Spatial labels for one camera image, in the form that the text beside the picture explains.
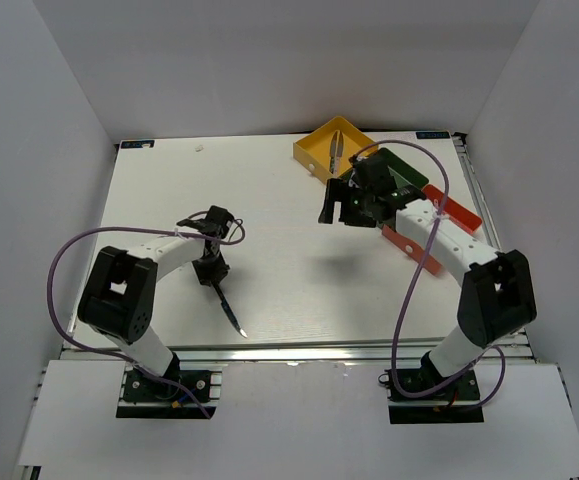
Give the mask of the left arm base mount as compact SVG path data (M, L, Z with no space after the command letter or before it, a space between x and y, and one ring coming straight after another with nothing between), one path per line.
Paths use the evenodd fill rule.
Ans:
M123 376L116 417L120 419L208 420L217 408L222 373L218 370L183 369L178 382L187 388L208 416L183 390L147 379L135 369Z

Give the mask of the pink handled knife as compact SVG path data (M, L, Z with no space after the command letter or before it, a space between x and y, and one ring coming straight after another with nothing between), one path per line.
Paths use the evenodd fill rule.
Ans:
M336 147L335 147L335 156L334 156L334 167L336 170L339 169L340 161L344 151L344 135L341 131L337 132L336 137Z

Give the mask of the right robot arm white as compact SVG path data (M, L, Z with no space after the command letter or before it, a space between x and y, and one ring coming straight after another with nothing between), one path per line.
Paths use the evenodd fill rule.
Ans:
M537 316L528 259L517 250L501 252L467 233L438 211L437 203L412 185L399 187L385 161L355 163L349 179L326 183L322 224L391 226L430 249L460 286L455 327L421 361L420 384L430 397L453 391L461 370L500 338Z

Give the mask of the green handled knife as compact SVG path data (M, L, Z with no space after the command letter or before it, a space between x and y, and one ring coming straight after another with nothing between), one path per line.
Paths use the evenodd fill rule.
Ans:
M335 147L336 147L336 137L337 137L337 130L334 131L331 141L330 141L330 146L329 146L329 173L331 175L335 175L335 167L334 167L334 156L335 156Z

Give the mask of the orange container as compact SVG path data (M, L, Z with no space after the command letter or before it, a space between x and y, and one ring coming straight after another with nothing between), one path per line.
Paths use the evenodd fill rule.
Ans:
M422 192L432 203L434 200L440 202L443 196L443 192L432 184L424 186ZM478 215L452 198L447 200L443 214L470 235L473 235L482 225L482 219ZM420 244L401 235L387 225L382 227L381 233L383 237L404 252L410 259L416 263L420 262L424 251L424 248ZM424 269L431 275L438 276L442 272L443 266L433 256L429 256L424 263Z

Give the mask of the right blue table label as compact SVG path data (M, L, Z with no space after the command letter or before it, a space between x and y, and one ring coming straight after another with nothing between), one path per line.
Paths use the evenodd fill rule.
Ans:
M447 131L416 131L415 135L419 140L440 140L451 138L451 135Z

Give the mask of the left blue table label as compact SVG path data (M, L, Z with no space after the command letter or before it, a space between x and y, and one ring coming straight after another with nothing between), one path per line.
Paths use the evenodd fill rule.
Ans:
M143 140L125 140L119 144L120 149L149 149L153 148L155 141L153 139Z

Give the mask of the blue table label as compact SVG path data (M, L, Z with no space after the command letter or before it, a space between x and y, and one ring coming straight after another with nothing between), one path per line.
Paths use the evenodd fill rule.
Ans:
M143 140L125 140L119 144L120 149L149 149L153 148L155 141L153 139Z
M451 135L447 131L416 131L415 135L419 140L440 140L451 138Z

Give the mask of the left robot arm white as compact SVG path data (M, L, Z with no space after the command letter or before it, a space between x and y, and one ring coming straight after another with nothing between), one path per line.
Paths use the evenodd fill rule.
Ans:
M229 266L221 252L235 217L212 206L201 219L184 219L198 237L161 236L129 250L99 251L80 299L78 319L107 337L137 366L148 371L146 387L168 399L180 387L178 357L151 327L157 283L190 264L202 286L221 294Z

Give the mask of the green container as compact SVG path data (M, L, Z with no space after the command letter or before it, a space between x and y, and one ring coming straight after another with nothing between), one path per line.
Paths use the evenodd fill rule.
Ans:
M406 186L422 190L429 184L425 175L387 148L363 152L351 160L350 166L337 179L375 194Z

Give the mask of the yellow container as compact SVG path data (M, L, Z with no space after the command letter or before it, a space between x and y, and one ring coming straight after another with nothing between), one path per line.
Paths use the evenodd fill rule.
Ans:
M349 158L373 140L336 116L293 144L293 158L322 184L351 169Z

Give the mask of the dark handled knife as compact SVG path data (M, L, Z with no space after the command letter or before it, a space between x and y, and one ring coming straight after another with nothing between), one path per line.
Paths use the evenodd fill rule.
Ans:
M238 321L238 318L235 315L235 313L234 313L229 301L227 300L223 290L221 289L220 285L217 283L214 283L213 288L220 299L221 308L222 308L223 312L225 313L231 326L235 329L235 331L240 336L242 336L243 338L247 338L248 337L247 333L240 325L240 322Z

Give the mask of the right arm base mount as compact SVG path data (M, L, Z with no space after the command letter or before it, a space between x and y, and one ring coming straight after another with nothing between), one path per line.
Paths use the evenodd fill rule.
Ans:
M480 389L473 371L437 393L422 398L408 398L399 393L392 372L378 376L378 384L386 389L391 425L477 424L484 422Z

